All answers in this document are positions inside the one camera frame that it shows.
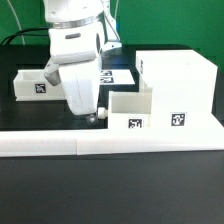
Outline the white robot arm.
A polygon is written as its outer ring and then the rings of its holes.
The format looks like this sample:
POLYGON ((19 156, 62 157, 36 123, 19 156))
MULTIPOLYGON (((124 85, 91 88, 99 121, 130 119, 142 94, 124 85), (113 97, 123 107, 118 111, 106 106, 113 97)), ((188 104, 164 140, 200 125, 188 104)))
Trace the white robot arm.
POLYGON ((101 56, 121 47, 110 0, 43 0, 49 24, 46 80, 61 85, 70 111, 98 119, 101 56))

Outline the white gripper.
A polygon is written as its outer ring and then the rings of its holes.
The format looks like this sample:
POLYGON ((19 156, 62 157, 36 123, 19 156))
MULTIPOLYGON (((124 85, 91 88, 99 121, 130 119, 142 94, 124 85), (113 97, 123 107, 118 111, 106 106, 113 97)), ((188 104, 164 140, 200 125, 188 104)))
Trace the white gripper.
POLYGON ((59 76, 69 109, 74 115, 88 115, 89 123, 97 122, 101 60, 59 66, 59 76))

